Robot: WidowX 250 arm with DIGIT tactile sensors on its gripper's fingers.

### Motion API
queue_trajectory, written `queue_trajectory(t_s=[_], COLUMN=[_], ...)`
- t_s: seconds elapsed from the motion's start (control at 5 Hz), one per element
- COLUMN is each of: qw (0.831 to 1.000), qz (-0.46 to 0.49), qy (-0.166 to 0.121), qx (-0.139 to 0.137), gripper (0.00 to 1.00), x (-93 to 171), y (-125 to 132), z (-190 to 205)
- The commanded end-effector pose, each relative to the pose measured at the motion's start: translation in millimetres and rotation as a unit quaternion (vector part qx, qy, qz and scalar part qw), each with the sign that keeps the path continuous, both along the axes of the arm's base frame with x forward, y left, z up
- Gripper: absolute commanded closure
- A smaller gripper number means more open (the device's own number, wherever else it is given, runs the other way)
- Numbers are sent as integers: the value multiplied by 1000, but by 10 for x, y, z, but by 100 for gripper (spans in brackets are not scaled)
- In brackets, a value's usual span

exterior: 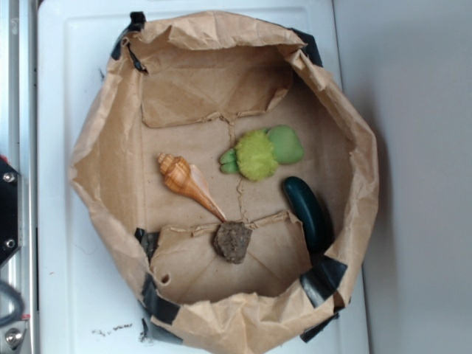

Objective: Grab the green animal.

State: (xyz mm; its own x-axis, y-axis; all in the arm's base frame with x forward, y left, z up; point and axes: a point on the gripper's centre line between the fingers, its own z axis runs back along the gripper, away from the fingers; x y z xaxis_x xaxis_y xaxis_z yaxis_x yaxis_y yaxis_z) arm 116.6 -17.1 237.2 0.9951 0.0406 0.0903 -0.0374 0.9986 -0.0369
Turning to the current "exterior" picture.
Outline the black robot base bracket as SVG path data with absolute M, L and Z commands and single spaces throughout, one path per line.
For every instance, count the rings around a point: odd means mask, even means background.
M 18 173 L 1 156 L 1 266 L 16 253 L 19 247 Z

